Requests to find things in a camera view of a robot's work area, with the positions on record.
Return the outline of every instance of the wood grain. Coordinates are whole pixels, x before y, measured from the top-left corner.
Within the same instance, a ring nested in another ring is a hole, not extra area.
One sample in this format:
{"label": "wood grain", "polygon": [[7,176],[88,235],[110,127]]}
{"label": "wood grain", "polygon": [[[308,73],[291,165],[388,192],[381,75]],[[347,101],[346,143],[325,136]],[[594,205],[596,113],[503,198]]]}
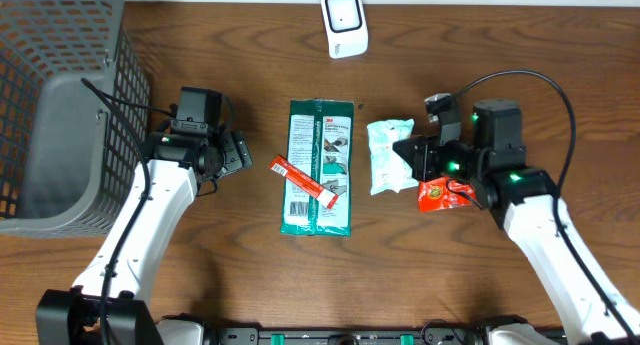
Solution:
{"label": "wood grain", "polygon": [[[536,326],[559,326],[526,258],[488,213],[420,214],[413,189],[369,195],[368,123],[413,118],[414,132],[428,133],[425,97],[525,67],[552,76],[574,102],[579,141],[564,197],[601,265],[640,306],[640,10],[366,12],[369,50],[336,61],[318,6],[127,4],[124,25],[149,71],[154,104],[177,102],[183,85],[227,94],[254,158],[252,169],[224,179],[218,194],[185,213],[158,274],[153,315],[318,328],[516,313]],[[268,164],[286,153],[289,101],[314,97],[356,104],[347,239],[279,234],[283,179]],[[520,102],[529,163],[557,176],[568,124],[553,91],[530,78],[495,80],[465,97],[465,114],[487,97]],[[35,342],[42,293],[68,288],[101,242],[0,237],[0,342]]]}

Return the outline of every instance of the laundry basket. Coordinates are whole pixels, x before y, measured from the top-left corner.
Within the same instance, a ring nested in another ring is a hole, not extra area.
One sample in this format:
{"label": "laundry basket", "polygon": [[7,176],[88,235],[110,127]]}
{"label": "laundry basket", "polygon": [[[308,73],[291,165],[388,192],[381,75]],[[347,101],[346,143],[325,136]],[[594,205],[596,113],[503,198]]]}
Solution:
{"label": "laundry basket", "polygon": [[137,163],[148,113],[115,104],[131,139],[80,82],[148,105],[121,26],[124,0],[0,0],[0,234],[106,234]]}

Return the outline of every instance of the white plastic packet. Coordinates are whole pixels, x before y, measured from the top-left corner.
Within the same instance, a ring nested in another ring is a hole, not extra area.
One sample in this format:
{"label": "white plastic packet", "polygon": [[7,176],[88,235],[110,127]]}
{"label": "white plastic packet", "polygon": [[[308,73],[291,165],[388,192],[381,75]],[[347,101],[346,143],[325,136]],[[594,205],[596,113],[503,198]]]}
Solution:
{"label": "white plastic packet", "polygon": [[377,121],[369,124],[367,130],[371,150],[371,195],[418,186],[418,181],[411,177],[409,164],[392,149],[394,142],[411,136],[413,119]]}

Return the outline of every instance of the green package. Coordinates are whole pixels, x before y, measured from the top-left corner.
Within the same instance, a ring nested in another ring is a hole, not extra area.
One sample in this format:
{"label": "green package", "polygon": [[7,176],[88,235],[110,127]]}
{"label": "green package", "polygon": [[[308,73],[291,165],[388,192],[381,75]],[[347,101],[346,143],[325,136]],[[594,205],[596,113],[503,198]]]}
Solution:
{"label": "green package", "polygon": [[291,101],[287,161],[339,198],[329,210],[285,181],[281,233],[351,236],[352,139],[353,103]]}

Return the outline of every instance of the red and orange package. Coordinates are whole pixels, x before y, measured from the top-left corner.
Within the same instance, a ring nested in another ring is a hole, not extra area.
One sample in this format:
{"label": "red and orange package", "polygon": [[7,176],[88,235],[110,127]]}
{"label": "red and orange package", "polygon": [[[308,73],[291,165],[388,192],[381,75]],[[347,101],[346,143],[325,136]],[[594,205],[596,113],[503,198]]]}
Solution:
{"label": "red and orange package", "polygon": [[451,209],[458,206],[470,205],[471,202],[460,195],[452,193],[465,192],[472,198],[476,198],[475,191],[470,185],[463,185],[457,181],[449,183],[447,189],[447,177],[441,177],[429,182],[421,182],[418,192],[418,206],[421,212],[434,211],[440,209]]}

